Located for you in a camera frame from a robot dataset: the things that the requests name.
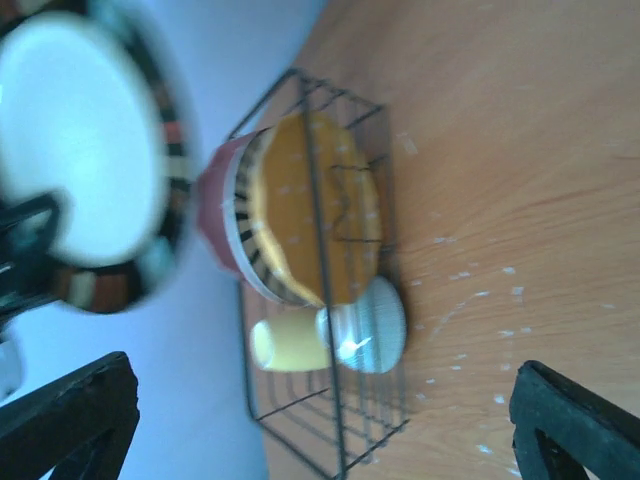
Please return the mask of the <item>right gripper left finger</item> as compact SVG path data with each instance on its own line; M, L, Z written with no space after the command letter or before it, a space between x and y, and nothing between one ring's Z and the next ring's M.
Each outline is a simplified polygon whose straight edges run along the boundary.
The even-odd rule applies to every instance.
M139 419L137 377L111 352L1 408L1 477L116 479Z

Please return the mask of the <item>pink dotted plate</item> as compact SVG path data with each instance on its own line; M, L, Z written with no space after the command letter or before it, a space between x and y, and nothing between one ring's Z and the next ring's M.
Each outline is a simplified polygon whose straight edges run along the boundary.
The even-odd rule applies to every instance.
M249 133L220 145L196 181L198 230L218 268L233 278L240 277L240 270L227 239L223 209L223 202L232 199L233 194L224 193L224 184L232 171L236 153L242 153L255 136L255 133Z

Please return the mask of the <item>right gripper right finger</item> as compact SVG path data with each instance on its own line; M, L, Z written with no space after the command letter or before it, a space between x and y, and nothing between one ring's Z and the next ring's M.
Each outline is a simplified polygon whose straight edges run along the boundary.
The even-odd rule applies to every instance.
M539 361L519 368L509 416L524 479L639 477L639 418Z

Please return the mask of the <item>orange dotted plate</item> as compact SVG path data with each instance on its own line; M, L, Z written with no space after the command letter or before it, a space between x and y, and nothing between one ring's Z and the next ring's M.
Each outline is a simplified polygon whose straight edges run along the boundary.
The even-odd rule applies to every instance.
M249 216L275 276L306 302L351 303L378 270L374 175L353 135L327 114L282 118L250 169Z

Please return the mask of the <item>black rimmed cream plate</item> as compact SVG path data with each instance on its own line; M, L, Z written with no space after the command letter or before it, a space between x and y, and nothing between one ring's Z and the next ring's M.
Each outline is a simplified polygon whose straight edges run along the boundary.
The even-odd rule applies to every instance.
M121 1L1 5L1 209L59 201L48 303L126 311L177 266L196 164L160 47Z

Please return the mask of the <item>yellow ceramic mug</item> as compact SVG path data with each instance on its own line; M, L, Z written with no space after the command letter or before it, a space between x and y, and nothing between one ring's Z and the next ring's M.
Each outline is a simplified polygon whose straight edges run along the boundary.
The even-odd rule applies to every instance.
M249 336L255 366L284 373L327 369L330 354L318 336L315 317L315 309L301 308L257 322Z

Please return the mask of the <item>dark wire dish rack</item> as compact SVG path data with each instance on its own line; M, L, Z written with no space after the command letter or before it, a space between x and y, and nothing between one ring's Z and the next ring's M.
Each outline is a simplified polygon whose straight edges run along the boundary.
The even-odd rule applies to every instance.
M299 68L230 133L248 412L301 477L347 478L409 420L389 133L384 105Z

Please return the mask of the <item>light green ceramic bowl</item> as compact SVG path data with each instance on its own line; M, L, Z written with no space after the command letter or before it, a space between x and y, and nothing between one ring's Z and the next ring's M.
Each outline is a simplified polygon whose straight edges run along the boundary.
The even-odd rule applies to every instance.
M319 339L333 347L337 361L364 374L385 374L400 361L406 343L407 321L394 285L376 276L351 304L315 315Z

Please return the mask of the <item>triangular finger of the left gripper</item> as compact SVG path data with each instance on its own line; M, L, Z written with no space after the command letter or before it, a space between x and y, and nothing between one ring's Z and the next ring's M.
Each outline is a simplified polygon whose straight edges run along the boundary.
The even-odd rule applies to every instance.
M49 250L58 236L60 217L60 203L51 192L1 209L3 320L52 300Z

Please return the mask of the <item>black white striped plate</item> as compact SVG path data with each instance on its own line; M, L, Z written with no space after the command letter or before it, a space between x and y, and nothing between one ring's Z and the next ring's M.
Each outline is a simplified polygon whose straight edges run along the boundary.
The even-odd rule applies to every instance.
M237 138L238 145L232 151L223 184L221 209L225 232L239 274L250 287L272 302L304 306L306 302L278 279L267 265L249 216L250 168L266 139L266 129Z

